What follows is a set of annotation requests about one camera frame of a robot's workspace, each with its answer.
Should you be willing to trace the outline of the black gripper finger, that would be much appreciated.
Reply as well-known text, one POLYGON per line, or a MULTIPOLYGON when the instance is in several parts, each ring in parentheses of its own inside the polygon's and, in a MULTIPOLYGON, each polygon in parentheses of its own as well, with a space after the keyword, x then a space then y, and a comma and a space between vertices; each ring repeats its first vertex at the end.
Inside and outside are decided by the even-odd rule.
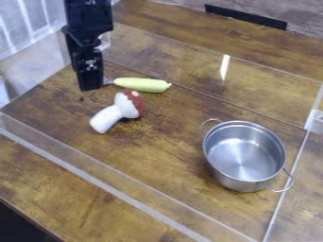
POLYGON ((80 89, 82 91, 100 89, 104 85, 104 61, 101 51, 93 50, 92 53, 73 53, 72 63, 80 89))

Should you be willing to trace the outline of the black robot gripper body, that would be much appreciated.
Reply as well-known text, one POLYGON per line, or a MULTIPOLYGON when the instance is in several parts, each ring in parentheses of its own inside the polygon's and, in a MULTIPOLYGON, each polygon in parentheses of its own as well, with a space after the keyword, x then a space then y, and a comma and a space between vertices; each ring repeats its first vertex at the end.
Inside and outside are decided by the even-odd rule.
POLYGON ((65 35, 70 59, 89 60, 101 52, 98 37, 113 30, 110 0, 62 0, 65 35))

